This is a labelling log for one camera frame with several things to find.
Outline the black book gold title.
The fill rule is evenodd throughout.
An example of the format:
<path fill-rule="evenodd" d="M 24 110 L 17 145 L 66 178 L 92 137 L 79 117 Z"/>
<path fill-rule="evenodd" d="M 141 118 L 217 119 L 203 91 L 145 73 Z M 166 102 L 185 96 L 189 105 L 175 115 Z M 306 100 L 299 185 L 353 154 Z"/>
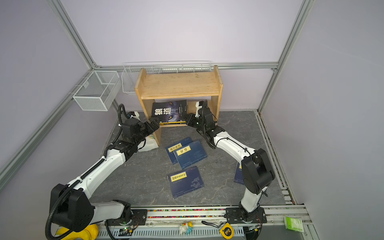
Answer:
<path fill-rule="evenodd" d="M 167 127 L 182 127 L 186 126 L 186 122 L 174 122 L 174 123 L 161 123 L 161 128 L 167 128 Z"/>

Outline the dark wolf cover book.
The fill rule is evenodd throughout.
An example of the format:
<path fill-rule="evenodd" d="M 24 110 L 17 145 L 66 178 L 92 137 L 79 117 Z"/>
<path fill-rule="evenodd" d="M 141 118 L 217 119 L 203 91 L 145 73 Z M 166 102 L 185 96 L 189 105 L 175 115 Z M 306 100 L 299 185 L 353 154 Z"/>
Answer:
<path fill-rule="evenodd" d="M 187 113 L 187 100 L 153 103 L 152 107 L 152 117 L 160 122 L 185 121 Z"/>

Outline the yellow cartoon cover book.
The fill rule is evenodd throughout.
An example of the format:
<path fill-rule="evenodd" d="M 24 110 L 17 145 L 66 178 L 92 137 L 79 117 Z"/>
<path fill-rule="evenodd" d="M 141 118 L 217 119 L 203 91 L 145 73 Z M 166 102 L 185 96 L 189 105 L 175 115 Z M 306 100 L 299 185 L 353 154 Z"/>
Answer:
<path fill-rule="evenodd" d="M 174 122 L 160 122 L 161 125 L 178 125 L 178 124 L 185 124 L 186 121 L 174 121 Z"/>

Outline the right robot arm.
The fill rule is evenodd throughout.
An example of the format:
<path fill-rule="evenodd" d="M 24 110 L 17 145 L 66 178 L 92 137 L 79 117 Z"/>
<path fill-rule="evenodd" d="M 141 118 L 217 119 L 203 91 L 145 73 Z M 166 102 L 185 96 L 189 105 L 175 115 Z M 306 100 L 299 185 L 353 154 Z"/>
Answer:
<path fill-rule="evenodd" d="M 242 167 L 246 190 L 239 208 L 227 216 L 238 222 L 265 223 L 265 210 L 260 206 L 260 200 L 263 195 L 268 195 L 267 188 L 276 178 L 268 153 L 264 149 L 255 150 L 242 144 L 218 126 L 208 101 L 196 102 L 196 108 L 194 114 L 186 115 L 186 124 L 195 128 L 210 148 L 225 151 Z"/>

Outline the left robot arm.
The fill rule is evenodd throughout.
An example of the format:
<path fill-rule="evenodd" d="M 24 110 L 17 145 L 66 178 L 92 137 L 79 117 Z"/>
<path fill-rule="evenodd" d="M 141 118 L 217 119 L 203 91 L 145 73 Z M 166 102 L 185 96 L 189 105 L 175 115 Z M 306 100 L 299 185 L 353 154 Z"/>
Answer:
<path fill-rule="evenodd" d="M 120 200 L 91 203 L 90 198 L 114 170 L 146 145 L 146 138 L 159 129 L 160 123 L 158 118 L 142 122 L 128 115 L 123 104 L 119 105 L 117 114 L 119 132 L 101 158 L 68 184 L 58 184 L 52 189 L 45 225 L 48 240 L 62 240 L 91 224 L 114 220 L 120 225 L 129 225 L 133 221 L 131 204 Z"/>

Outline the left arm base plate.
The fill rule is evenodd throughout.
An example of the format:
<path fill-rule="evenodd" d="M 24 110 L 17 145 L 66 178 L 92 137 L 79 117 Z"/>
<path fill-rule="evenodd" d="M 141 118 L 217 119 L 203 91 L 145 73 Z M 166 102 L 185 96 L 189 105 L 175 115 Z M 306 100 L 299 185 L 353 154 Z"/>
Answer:
<path fill-rule="evenodd" d="M 107 220 L 109 226 L 143 226 L 146 224 L 148 215 L 147 209 L 133 209 L 129 213 L 123 213 L 118 219 Z"/>

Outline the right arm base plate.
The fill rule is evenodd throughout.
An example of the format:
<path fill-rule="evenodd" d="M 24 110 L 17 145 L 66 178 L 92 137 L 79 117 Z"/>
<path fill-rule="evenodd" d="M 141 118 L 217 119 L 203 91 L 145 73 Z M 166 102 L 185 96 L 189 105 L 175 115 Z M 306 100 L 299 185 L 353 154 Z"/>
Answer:
<path fill-rule="evenodd" d="M 245 209 L 226 208 L 224 215 L 227 222 L 230 224 L 265 224 L 267 223 L 266 213 L 264 208 L 258 207 L 253 212 L 248 213 Z"/>

